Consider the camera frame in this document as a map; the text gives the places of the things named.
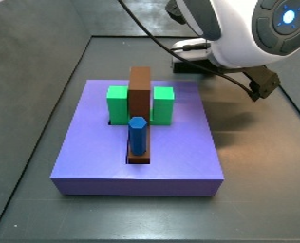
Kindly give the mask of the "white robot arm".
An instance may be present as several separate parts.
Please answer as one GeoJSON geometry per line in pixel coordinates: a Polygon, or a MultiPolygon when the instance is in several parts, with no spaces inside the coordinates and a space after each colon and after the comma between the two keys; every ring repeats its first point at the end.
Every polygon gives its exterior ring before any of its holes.
{"type": "Polygon", "coordinates": [[[300,0],[168,0],[164,10],[196,35],[172,45],[192,62],[255,67],[300,49],[300,0]]]}

